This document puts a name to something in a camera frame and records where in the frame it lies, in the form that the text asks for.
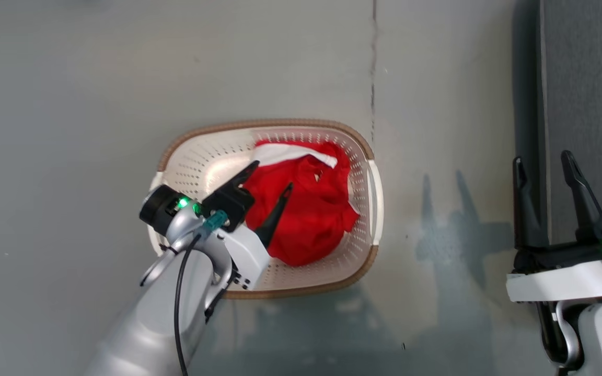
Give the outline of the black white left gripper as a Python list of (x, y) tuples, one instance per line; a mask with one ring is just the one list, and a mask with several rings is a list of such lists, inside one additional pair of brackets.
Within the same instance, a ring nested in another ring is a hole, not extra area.
[(258, 160), (253, 160), (202, 202), (205, 217), (217, 210), (227, 214), (225, 224), (210, 234), (202, 250), (209, 255), (220, 280), (229, 282), (220, 283), (228, 292), (253, 292), (257, 289), (270, 264), (266, 248), (270, 247), (293, 190), (293, 183), (289, 182), (262, 224), (256, 230), (249, 229), (246, 214), (255, 200), (245, 184), (259, 165)]

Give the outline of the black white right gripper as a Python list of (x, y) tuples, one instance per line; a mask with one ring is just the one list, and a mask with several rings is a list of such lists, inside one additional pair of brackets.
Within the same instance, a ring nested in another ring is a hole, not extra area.
[(564, 180), (572, 191), (577, 241), (547, 247), (532, 201), (532, 184), (521, 157), (512, 161), (515, 248), (514, 270), (506, 290), (513, 302), (544, 302), (602, 297), (602, 208), (569, 150), (561, 153)]

